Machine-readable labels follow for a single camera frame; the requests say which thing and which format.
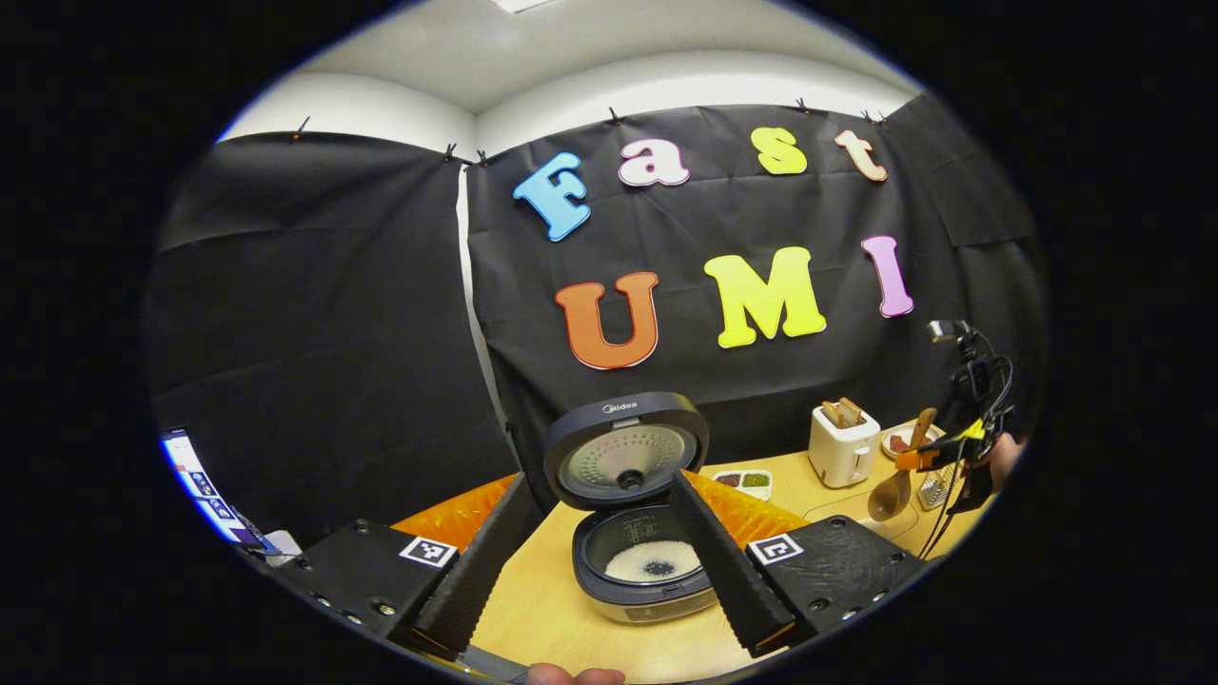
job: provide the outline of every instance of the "rice cooker lid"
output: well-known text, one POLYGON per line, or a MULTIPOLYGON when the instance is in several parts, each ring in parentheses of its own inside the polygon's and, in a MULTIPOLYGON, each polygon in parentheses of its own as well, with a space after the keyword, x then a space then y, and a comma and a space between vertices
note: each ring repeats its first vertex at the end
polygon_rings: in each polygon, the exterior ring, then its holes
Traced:
POLYGON ((658 500, 678 470, 702 468, 709 436, 705 418, 676 392, 585 405, 549 427, 546 478, 563 502, 583 511, 658 500))

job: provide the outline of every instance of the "wooden spatula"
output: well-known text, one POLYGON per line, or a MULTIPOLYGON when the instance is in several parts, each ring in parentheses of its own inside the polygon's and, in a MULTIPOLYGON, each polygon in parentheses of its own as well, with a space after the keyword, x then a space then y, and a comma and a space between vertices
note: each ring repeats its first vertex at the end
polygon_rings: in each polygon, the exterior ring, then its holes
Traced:
MULTIPOLYGON (((935 413, 934 407, 922 410, 922 413, 917 417, 917 423, 914 424, 910 445, 922 444, 922 438, 931 429, 931 422, 934 421, 935 413)), ((909 506, 912 491, 914 486, 910 485, 910 472, 907 469, 898 469, 896 473, 885 478, 883 483, 876 485, 876 489, 871 491, 871 497, 867 499, 867 513, 871 514, 872 520, 888 520, 909 506)))

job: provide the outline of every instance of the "blue letter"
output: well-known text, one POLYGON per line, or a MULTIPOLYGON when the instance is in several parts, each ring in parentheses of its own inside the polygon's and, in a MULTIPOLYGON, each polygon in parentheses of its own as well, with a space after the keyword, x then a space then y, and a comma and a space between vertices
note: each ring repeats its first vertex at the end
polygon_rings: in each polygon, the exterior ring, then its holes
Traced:
POLYGON ((559 152, 512 191, 513 197, 529 200, 541 218, 546 219, 546 223, 549 224, 549 239, 555 243, 592 216, 592 210, 586 205, 576 206, 566 201, 568 195, 583 197, 588 191, 580 177, 563 171, 579 166, 579 157, 570 152, 559 152), (555 173, 558 173, 558 183, 551 183, 549 177, 555 173))

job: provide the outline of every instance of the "white wall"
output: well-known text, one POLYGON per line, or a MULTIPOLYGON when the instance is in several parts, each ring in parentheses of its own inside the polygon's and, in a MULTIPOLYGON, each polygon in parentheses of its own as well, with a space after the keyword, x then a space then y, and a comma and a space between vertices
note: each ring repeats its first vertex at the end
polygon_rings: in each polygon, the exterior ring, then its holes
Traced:
POLYGON ((917 95, 800 57, 737 50, 670 52, 614 62, 521 93, 476 118, 477 149, 495 155, 529 140, 618 116, 695 105, 804 105, 885 115, 917 95))
POLYGON ((352 133, 408 143, 476 160, 474 115, 426 93, 376 78, 296 73, 280 79, 242 111, 219 138, 296 130, 352 133))

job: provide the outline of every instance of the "human hand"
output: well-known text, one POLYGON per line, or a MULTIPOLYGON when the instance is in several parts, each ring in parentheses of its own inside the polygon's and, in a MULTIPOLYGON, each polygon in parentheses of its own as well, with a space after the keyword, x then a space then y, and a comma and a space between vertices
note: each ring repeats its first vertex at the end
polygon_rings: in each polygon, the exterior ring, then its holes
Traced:
POLYGON ((994 491, 1002 489, 1002 483, 1006 481, 1006 475, 1011 473, 1011 468, 1015 467, 1015 462, 1023 453, 1023 447, 1028 444, 1027 439, 1022 444, 1016 442, 1015 438, 1011 438, 1010 433, 1004 433, 998 436, 998 441, 994 442, 994 447, 990 449, 990 453, 985 456, 985 460, 990 466, 990 477, 994 480, 994 491))
POLYGON ((625 685, 626 674, 613 668, 587 668, 579 675, 552 663, 535 663, 529 667, 527 685, 625 685))

